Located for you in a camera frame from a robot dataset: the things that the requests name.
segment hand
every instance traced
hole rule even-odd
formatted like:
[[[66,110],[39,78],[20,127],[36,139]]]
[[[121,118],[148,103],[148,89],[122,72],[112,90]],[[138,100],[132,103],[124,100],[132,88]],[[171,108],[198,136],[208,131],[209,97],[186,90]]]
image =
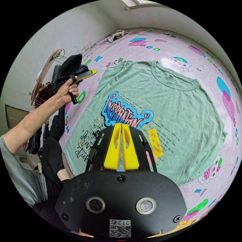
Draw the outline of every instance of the hand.
[[[71,78],[67,80],[57,91],[56,95],[64,102],[64,104],[70,103],[71,94],[75,95],[76,97],[79,96],[77,84],[72,84]]]

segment white cloth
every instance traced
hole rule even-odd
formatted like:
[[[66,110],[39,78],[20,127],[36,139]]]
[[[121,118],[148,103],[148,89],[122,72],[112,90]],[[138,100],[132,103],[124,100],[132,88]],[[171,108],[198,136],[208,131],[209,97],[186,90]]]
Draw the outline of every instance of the white cloth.
[[[42,129],[41,129],[41,136],[40,136],[40,148],[43,147],[43,143],[44,143],[44,131],[45,131],[45,124],[42,125]]]
[[[122,38],[125,34],[127,34],[128,32],[126,32],[125,30],[117,30],[115,34],[112,35],[111,38],[107,39],[108,42],[112,43],[114,38],[116,37],[117,39]]]
[[[51,125],[52,125],[52,122],[53,122],[53,118],[56,116],[56,115],[59,115],[59,110],[57,110],[54,114],[52,114],[49,118],[49,130],[51,128]]]

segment window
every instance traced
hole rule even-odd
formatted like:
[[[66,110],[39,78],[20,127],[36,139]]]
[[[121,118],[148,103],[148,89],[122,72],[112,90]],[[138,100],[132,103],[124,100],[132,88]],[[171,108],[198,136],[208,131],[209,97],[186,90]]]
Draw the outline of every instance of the window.
[[[8,129],[12,129],[29,113],[27,111],[14,108],[5,104],[6,120]]]
[[[122,0],[129,9],[141,8],[141,7],[163,7],[168,8],[160,3],[149,0]]]

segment gray sleeve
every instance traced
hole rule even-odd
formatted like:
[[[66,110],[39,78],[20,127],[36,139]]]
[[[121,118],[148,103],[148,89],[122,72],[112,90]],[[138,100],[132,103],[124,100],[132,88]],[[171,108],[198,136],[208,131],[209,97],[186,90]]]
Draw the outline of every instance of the gray sleeve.
[[[9,176],[25,202],[33,207],[36,203],[47,200],[44,174],[23,168],[8,150],[2,136],[0,137],[0,148]]]

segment person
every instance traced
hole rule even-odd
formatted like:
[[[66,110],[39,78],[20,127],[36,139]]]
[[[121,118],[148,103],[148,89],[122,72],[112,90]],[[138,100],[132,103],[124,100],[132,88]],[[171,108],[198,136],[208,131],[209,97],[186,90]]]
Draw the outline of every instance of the person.
[[[23,168],[14,155],[52,114],[72,101],[70,94],[79,96],[77,84],[73,84],[71,79],[66,81],[54,96],[0,137],[4,164],[17,191],[44,220],[66,232],[70,230],[64,226],[55,211],[58,195],[65,182],[70,180],[62,162],[59,143],[52,137],[45,139],[40,156],[42,173]]]

